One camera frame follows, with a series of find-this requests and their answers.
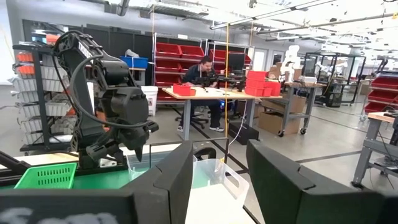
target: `green plastic crate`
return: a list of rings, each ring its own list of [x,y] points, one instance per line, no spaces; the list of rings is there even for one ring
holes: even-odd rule
[[[29,168],[14,189],[71,189],[77,163]]]

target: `sneaker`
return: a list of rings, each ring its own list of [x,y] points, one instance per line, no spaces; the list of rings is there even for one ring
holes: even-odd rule
[[[222,128],[222,127],[217,127],[217,128],[210,127],[210,130],[217,131],[217,132],[223,132],[224,128]]]

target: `black monitor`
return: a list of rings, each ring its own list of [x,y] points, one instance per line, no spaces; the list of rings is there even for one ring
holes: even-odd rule
[[[244,68],[245,53],[228,53],[228,66],[234,73],[242,73]]]

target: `gray floor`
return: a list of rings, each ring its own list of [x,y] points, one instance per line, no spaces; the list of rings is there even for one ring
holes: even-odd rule
[[[0,94],[2,96],[0,101],[0,118],[3,125],[2,130],[0,130],[0,142],[2,143],[3,151],[12,156],[21,156],[23,153],[19,152],[19,148],[22,146],[22,131],[19,130],[17,124],[17,119],[21,117],[19,110],[15,107],[3,107],[13,105],[16,101],[15,98],[10,96],[10,90],[12,89],[8,87],[0,87]],[[355,103],[352,106],[342,106],[340,108],[323,108],[317,106],[313,109],[310,126],[307,129],[306,135],[293,134],[280,138],[267,131],[258,129],[260,139],[264,145],[281,154],[295,161],[303,162],[304,166],[349,186],[349,182],[353,179],[359,157],[359,154],[355,152],[361,150],[361,145],[369,124],[368,120],[365,122],[359,121],[361,109],[362,103]],[[180,138],[177,136],[175,130],[177,122],[174,121],[174,118],[177,116],[178,114],[171,109],[158,110],[156,117],[152,119],[159,124],[160,129],[151,134],[148,143],[179,141]],[[380,131],[384,138],[389,139],[391,137],[391,125],[383,124]],[[215,133],[207,128],[204,132],[212,138],[224,136],[224,133]],[[192,139],[204,139],[193,127],[190,128],[190,136]],[[199,144],[199,146],[205,145],[211,145],[211,143],[204,142]],[[245,147],[234,142],[230,149],[231,154],[246,165]],[[333,155],[337,156],[332,159],[308,162],[308,159]],[[221,151],[218,151],[218,157],[223,157]],[[240,170],[239,166],[231,160],[228,161],[228,165],[234,170]],[[248,174],[243,174],[242,176],[250,182]],[[372,181],[369,171],[367,171],[363,179],[363,184],[366,187],[379,190],[389,190],[392,188],[387,179],[384,176],[380,176],[377,170],[371,170],[371,177]],[[390,179],[394,186],[398,186],[398,179],[394,177]],[[264,223],[252,188],[249,190],[245,204],[260,222]]]

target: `man sitting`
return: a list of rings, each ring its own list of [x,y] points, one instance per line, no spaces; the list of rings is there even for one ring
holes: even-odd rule
[[[195,83],[195,79],[199,77],[214,77],[216,76],[216,72],[213,68],[213,61],[209,56],[204,56],[198,65],[192,65],[185,76],[182,79],[183,83],[186,83],[191,86],[200,86],[200,87],[216,87],[217,82],[213,82],[210,86],[197,85]],[[221,109],[220,109],[220,101],[219,100],[192,100],[191,101],[191,119],[194,114],[194,109],[196,106],[208,106],[210,109],[210,130],[223,132],[224,128],[220,126],[221,119]],[[180,125],[177,130],[183,130],[183,119],[181,119]]]

